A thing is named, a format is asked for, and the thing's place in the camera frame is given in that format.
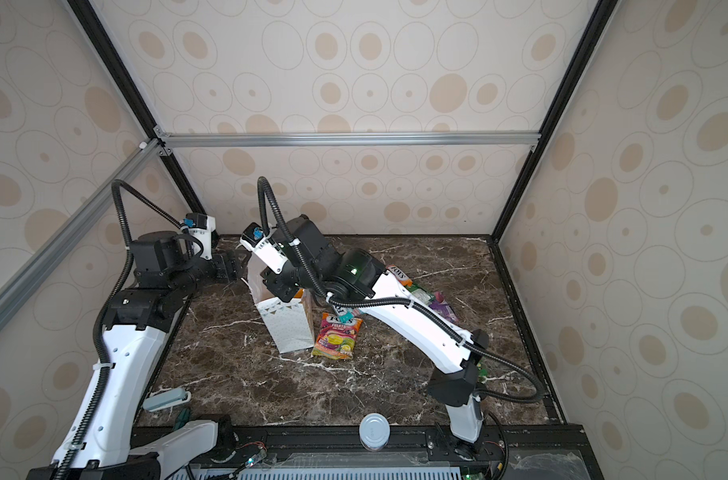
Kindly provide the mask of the white paper bag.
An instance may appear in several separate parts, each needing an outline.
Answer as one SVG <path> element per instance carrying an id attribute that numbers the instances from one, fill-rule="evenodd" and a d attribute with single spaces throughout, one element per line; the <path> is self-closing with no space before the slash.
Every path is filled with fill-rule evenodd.
<path id="1" fill-rule="evenodd" d="M 261 273 L 266 265 L 252 255 L 247 263 L 247 283 L 255 307 L 281 354 L 310 349 L 316 336 L 310 299 L 300 290 L 289 302 L 269 292 Z"/>

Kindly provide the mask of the green packet near right arm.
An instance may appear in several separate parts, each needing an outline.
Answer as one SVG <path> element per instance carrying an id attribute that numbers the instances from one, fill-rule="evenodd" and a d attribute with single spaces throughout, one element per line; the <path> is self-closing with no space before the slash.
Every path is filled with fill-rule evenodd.
<path id="1" fill-rule="evenodd" d="M 477 364 L 477 369 L 478 369 L 478 381 L 480 383 L 485 383 L 488 378 L 488 370 L 481 363 Z"/>

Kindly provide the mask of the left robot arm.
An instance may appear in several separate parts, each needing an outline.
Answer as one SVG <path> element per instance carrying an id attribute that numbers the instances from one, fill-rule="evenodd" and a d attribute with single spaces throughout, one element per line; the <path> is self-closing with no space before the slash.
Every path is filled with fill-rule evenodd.
<path id="1" fill-rule="evenodd" d="M 71 429 L 31 479 L 167 479 L 219 443 L 222 426 L 195 421 L 132 447 L 135 419 L 194 296 L 243 275 L 244 254 L 216 250 L 214 218 L 176 219 L 123 180 L 111 184 L 126 247 L 92 340 L 98 360 Z"/>

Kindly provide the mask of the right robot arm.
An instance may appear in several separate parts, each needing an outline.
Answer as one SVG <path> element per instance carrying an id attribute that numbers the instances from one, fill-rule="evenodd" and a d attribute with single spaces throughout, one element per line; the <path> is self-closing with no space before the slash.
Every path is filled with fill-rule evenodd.
<path id="1" fill-rule="evenodd" d="M 265 264 L 261 276 L 267 289 L 283 302 L 304 291 L 338 310 L 359 310 L 418 347 L 434 364 L 427 390 L 446 407 L 457 440 L 467 445 L 479 440 L 485 398 L 517 404 L 543 399 L 541 381 L 490 352 L 485 332 L 469 332 L 442 318 L 368 251 L 338 252 L 308 216 L 287 220 L 264 176 L 257 180 L 257 196 L 260 221 L 244 232 L 242 243 Z M 483 359 L 510 368 L 532 385 L 532 393 L 515 396 L 484 387 Z"/>

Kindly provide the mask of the pink fruit candy packet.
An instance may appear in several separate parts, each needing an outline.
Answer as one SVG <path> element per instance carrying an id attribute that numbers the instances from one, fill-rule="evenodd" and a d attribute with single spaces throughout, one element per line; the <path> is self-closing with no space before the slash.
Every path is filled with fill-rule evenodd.
<path id="1" fill-rule="evenodd" d="M 324 312 L 312 355 L 334 360 L 351 359 L 362 323 L 361 318 L 352 314 L 346 314 L 340 319 Z"/>

